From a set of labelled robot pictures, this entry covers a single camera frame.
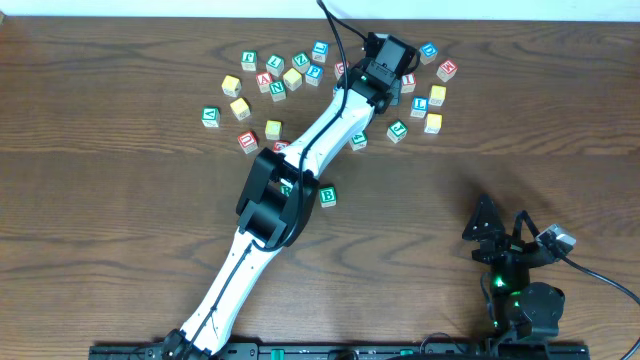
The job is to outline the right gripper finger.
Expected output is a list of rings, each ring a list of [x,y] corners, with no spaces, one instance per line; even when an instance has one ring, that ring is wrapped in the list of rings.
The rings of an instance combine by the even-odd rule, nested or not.
[[[466,241],[482,242],[505,234],[505,227],[501,221],[498,209],[488,194],[478,198],[476,208],[468,221],[462,239]]]
[[[533,238],[536,238],[540,231],[533,222],[532,218],[526,210],[518,212],[515,216],[514,227],[511,235],[512,245],[525,245],[526,242],[522,239],[523,226],[526,226]]]

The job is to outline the green R block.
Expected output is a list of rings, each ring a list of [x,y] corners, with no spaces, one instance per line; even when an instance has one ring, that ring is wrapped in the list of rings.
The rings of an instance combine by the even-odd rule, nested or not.
[[[289,196],[291,194],[292,188],[289,187],[289,186],[286,186],[286,185],[281,185],[280,186],[280,191],[285,196]]]

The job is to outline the green B block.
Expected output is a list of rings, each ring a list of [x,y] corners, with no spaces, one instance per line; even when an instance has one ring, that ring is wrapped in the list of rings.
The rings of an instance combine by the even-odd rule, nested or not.
[[[319,200],[322,208],[332,207],[337,204],[337,193],[333,186],[319,190]]]

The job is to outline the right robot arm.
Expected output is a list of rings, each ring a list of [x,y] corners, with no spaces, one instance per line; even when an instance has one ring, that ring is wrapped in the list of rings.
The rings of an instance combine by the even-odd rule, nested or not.
[[[551,265],[558,258],[538,236],[537,226],[525,211],[519,212],[507,231],[489,195],[478,198],[462,238],[479,247],[472,259],[490,267],[481,282],[495,335],[487,346],[496,351],[504,344],[545,342],[559,333],[564,293],[547,283],[533,282],[532,268]]]

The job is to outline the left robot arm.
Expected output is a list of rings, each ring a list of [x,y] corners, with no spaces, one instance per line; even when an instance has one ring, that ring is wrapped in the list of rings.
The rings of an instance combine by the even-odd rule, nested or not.
[[[210,359],[228,342],[236,317],[269,262],[303,231],[333,158],[393,101],[391,88],[419,64],[418,50],[368,34],[365,56],[346,68],[332,102],[280,152],[255,158],[236,206],[229,254],[200,305],[164,339],[165,359]]]

